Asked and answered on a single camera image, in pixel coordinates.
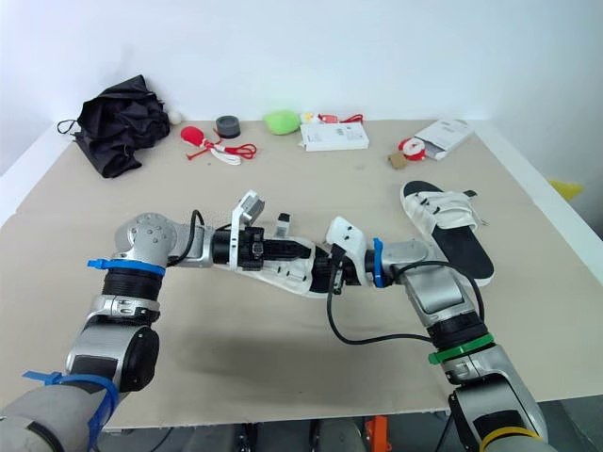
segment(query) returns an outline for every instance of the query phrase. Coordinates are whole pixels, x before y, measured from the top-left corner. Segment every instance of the small white box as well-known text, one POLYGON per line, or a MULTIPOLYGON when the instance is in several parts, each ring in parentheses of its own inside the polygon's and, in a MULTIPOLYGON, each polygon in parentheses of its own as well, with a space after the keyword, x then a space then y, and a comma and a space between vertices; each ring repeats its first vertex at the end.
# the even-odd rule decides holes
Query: small white box
POLYGON ((308 152, 366 149, 368 137, 360 122, 302 124, 301 137, 308 152))
POLYGON ((441 160, 471 134, 471 127, 462 121, 440 120, 415 134, 415 137, 425 141, 428 157, 441 160))

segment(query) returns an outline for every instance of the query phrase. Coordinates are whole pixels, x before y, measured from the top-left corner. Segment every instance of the green sponge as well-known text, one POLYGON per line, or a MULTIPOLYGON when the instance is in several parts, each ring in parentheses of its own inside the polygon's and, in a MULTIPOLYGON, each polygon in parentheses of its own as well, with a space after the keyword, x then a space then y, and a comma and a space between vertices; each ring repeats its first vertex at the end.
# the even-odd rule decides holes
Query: green sponge
POLYGON ((300 128, 300 116, 291 110, 278 110, 264 117, 268 130, 274 135, 287 135, 300 128))

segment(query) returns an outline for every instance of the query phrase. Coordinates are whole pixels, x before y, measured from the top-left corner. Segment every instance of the roll of tape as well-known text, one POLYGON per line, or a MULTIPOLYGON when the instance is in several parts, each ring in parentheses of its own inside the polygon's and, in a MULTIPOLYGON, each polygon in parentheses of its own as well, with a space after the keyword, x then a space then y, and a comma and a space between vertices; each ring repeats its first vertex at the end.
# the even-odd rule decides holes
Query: roll of tape
POLYGON ((216 119, 216 131, 222 138, 236 138, 241 135, 241 127, 236 116, 220 116, 216 119))
POLYGON ((419 138, 406 138, 400 142, 398 150, 402 151, 409 160, 423 160, 425 158, 425 142, 419 138))

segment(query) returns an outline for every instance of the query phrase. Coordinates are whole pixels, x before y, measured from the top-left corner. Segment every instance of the slipper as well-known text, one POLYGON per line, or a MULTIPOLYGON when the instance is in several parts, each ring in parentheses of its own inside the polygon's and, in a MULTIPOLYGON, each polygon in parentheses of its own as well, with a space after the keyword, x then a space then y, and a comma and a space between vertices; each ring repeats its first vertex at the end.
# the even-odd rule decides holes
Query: slipper
POLYGON ((409 182, 400 190, 402 207, 417 229, 482 286, 492 280, 494 266, 473 235, 479 224, 487 224, 471 205, 474 196, 474 191, 444 192, 423 181, 409 182))

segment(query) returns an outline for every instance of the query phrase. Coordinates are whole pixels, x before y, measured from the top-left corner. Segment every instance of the black umbrella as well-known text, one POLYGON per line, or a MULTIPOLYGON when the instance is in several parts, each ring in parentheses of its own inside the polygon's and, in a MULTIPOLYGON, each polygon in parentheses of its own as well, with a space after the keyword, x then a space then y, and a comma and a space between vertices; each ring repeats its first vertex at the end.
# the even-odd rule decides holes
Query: black umbrella
POLYGON ((168 115, 144 77, 105 89, 87 101, 77 119, 75 141, 103 177, 117 177, 139 168, 134 151, 151 148, 170 132, 168 115))

